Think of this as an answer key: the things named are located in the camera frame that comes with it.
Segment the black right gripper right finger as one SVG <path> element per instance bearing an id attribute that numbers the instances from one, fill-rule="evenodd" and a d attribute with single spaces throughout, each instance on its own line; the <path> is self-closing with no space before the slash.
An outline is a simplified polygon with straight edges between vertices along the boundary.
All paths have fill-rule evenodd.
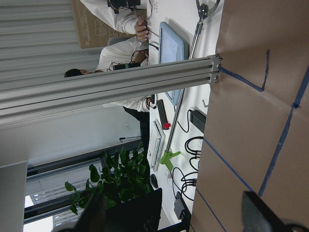
<path id="1" fill-rule="evenodd" d="M 242 224 L 246 232 L 286 232 L 287 228 L 254 191 L 242 195 Z"/>

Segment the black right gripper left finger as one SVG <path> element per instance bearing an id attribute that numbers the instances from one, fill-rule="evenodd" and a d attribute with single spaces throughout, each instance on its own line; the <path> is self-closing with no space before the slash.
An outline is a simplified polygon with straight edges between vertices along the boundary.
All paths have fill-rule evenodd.
<path id="1" fill-rule="evenodd" d="M 74 232 L 103 232 L 105 230 L 106 209 L 103 193 L 94 193 L 88 201 Z"/>

